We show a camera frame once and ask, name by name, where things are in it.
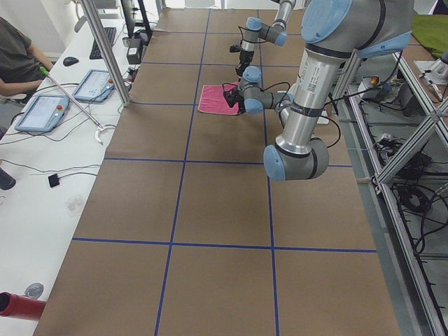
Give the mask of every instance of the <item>red cylinder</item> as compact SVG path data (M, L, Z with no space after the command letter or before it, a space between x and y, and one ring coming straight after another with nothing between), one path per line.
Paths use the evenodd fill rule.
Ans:
M44 301L3 292L0 293L0 316L38 321L45 304Z

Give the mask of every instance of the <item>black keyboard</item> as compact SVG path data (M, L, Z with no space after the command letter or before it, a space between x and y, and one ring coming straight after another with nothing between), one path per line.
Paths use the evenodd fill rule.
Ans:
M105 27L104 32L106 33L107 40L112 46L117 29L115 27ZM97 42L95 40L93 40L92 51L90 52L89 58L91 60L99 60L100 58L103 58L101 56L101 51L99 51Z

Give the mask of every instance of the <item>green mat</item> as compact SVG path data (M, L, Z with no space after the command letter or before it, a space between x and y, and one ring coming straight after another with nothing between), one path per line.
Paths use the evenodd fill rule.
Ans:
M448 15L415 15L412 35L434 58L439 58L448 48Z

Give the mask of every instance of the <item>white table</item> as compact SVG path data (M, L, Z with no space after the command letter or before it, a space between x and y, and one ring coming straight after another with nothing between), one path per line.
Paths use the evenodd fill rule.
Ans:
M113 52L120 72L124 74L129 66L126 59L127 49L121 41L124 36L124 22L103 20L103 25L117 28ZM51 74L60 83L79 83L89 69L106 69L102 59L89 59L92 42L92 33L86 23L57 61ZM62 60L67 56L77 57L80 62L65 67ZM41 88L52 84L50 80L45 79ZM67 87L70 92L74 89L75 86ZM61 94L57 87L39 92L43 93ZM116 125L120 117L118 111L121 109L121 100L116 91L103 103L90 106L91 113L102 124ZM78 112L79 108L71 104L63 121L74 118L46 135L61 139L73 127L88 118L83 113L76 115ZM13 126L9 129L9 134L16 133ZM95 131L96 126L88 120L61 142L35 136L32 139L10 143L29 135L5 136L0 141L0 160L28 165L43 171L100 165L113 130L101 134L103 146L95 140ZM17 183L10 190L0 190L0 292L23 295L28 285L41 282L45 288L40 300L46 301L95 176L68 176L60 181L59 186L50 188L48 176L52 173L42 174L7 162L2 164L2 168L13 176ZM98 167L93 167L69 170L59 175L76 172L96 174L98 171ZM0 317L0 335L29 336L36 326L37 322L34 321Z

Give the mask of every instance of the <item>robotic arm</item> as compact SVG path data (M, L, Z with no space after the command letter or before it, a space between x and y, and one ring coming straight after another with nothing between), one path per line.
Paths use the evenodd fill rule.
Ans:
M239 64L235 67L238 77L241 77L244 70L251 65L255 45L258 39L273 43L277 46L282 46L287 38L286 25L291 16L291 11L295 7L296 0L271 0L277 2L280 7L277 11L274 23L272 26L262 23L256 17L247 19L246 27L242 33L243 39L240 45L232 45L230 47L231 53L239 52Z
M246 111L276 109L285 125L263 156L271 179L313 179L326 170L328 150L313 134L340 64L353 50L359 58L369 58L404 49L413 7L413 0L313 0L302 21L307 44L295 96L283 94L284 99L258 89L261 75L255 67L243 72L234 95L243 98Z

